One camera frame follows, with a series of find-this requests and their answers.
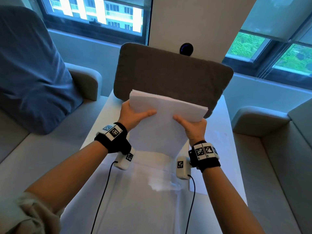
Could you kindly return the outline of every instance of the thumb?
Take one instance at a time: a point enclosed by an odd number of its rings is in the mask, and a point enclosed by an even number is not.
[[[148,118],[148,117],[150,117],[150,116],[155,115],[156,113],[157,113],[156,110],[151,109],[151,110],[148,110],[148,111],[146,111],[146,112],[138,113],[137,115],[138,115],[138,118],[139,118],[140,121],[141,121],[141,120],[143,120],[143,119],[145,119],[145,118]]]
[[[179,115],[174,115],[173,119],[176,120],[181,126],[184,127],[184,129],[187,129],[191,123],[189,123],[187,120],[184,120],[181,116]]]

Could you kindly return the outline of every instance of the wristband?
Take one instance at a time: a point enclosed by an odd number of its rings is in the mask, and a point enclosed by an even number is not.
[[[99,141],[105,148],[107,148],[108,153],[121,152],[126,155],[131,150],[131,145],[126,139],[127,134],[128,132],[124,125],[115,122],[100,130],[96,134],[94,140]]]
[[[189,151],[190,163],[201,172],[206,168],[220,167],[219,155],[211,143],[202,140],[193,145]]]

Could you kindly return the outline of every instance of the wire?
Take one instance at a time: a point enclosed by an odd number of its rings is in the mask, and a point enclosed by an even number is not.
[[[110,171],[112,170],[112,166],[113,166],[113,164],[114,164],[114,163],[118,163],[118,162],[117,162],[117,161],[114,161],[114,162],[112,163],[111,168],[110,168]],[[98,214],[98,212],[99,212],[99,208],[100,208],[100,206],[101,206],[101,203],[102,203],[102,200],[103,200],[103,197],[104,197],[104,194],[105,194],[106,188],[107,188],[108,180],[109,180],[109,178],[110,178],[110,171],[109,171],[109,173],[108,173],[107,182],[106,182],[106,186],[105,186],[105,189],[104,189],[104,192],[103,192],[103,195],[102,195],[101,201],[99,202],[99,207],[98,207],[98,210],[96,211],[96,216],[97,216],[97,214]],[[92,234],[92,232],[93,232],[93,228],[94,228],[95,223],[96,223],[96,217],[94,218],[94,222],[93,222],[93,226],[92,226],[91,234]]]
[[[194,179],[193,179],[193,177],[192,177],[191,175],[188,175],[188,176],[192,178],[193,183],[194,183],[194,195],[193,195],[193,201],[192,201],[192,205],[191,205],[191,209],[190,209],[190,213],[189,213],[189,219],[188,219],[188,223],[189,223],[189,221],[190,221],[190,216],[191,216],[191,212],[192,212],[192,208],[193,208],[193,203],[194,203],[194,199],[195,199],[195,181],[194,181]],[[185,234],[187,234],[187,232],[188,232],[188,223],[187,223],[187,225],[186,225]]]

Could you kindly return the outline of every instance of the white sensor device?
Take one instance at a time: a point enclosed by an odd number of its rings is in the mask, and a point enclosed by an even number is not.
[[[176,166],[176,173],[177,178],[181,180],[189,180],[191,175],[191,164],[189,157],[179,156],[177,157],[177,166]]]
[[[127,155],[123,155],[121,152],[118,152],[117,154],[118,155],[115,159],[117,163],[114,163],[114,166],[121,170],[127,170],[135,155],[135,149],[131,147],[130,153],[128,153]]]

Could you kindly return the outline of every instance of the gray sofa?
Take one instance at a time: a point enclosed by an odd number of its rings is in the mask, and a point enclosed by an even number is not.
[[[107,97],[102,76],[65,63],[84,102],[48,135],[29,133],[0,110],[0,199],[17,196],[31,183],[78,151]]]
[[[312,100],[288,114],[238,110],[232,129],[248,206],[267,234],[312,233]]]

